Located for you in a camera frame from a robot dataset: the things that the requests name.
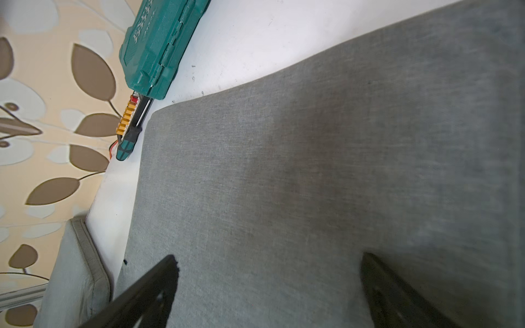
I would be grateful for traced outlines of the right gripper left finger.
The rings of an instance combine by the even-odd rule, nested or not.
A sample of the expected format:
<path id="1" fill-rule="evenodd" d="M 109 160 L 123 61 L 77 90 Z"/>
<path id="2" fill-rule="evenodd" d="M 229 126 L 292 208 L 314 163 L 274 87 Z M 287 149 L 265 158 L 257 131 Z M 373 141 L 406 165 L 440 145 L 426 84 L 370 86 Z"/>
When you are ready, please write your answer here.
<path id="1" fill-rule="evenodd" d="M 168 255 L 82 327 L 166 327 L 179 281 Z"/>

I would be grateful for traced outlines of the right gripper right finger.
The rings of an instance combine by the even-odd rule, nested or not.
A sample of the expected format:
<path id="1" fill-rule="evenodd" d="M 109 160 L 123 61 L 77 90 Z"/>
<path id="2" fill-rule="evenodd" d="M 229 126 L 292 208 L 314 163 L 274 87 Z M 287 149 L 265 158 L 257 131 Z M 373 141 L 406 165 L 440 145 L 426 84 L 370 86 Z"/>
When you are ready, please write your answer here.
<path id="1" fill-rule="evenodd" d="M 457 327 L 378 256 L 364 253 L 360 279 L 375 327 Z"/>

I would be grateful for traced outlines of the grey laptop bag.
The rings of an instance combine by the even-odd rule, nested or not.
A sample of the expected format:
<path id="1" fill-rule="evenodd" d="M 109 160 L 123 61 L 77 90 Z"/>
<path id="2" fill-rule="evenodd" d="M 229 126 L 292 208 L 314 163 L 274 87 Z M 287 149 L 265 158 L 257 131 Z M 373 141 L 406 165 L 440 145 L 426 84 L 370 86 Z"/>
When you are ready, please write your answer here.
<path id="1" fill-rule="evenodd" d="M 461 327 L 524 326 L 524 2 L 460 1 L 154 112 L 117 292 L 170 327 L 371 327 L 377 254 Z"/>
<path id="2" fill-rule="evenodd" d="M 84 217 L 67 221 L 34 327 L 79 327 L 112 299 L 112 285 Z"/>

